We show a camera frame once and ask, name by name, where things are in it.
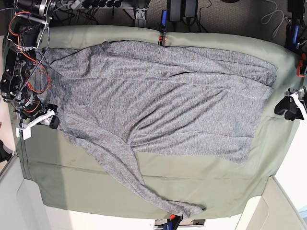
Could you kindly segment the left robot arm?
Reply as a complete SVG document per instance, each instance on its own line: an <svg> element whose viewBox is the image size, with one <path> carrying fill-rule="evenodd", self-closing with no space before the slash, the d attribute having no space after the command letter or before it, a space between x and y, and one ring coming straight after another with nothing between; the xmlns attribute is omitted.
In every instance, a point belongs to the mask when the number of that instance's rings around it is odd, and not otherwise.
<svg viewBox="0 0 307 230"><path fill-rule="evenodd" d="M298 90L289 88L284 98L275 106L276 115L284 115L286 120L296 119L307 121L307 90L301 86Z"/></svg>

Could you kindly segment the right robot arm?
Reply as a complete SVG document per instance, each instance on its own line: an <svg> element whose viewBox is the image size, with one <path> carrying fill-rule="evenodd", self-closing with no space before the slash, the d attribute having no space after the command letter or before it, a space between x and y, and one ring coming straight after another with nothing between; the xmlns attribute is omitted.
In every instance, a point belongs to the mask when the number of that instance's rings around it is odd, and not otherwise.
<svg viewBox="0 0 307 230"><path fill-rule="evenodd" d="M39 95L47 91L51 79L37 59L43 33L49 33L49 23L56 7L55 0L5 0L5 10L13 10L7 39L10 47L6 54L4 73L0 82L2 99L17 113L18 126L24 120L56 129L59 125L57 106L44 105Z"/></svg>

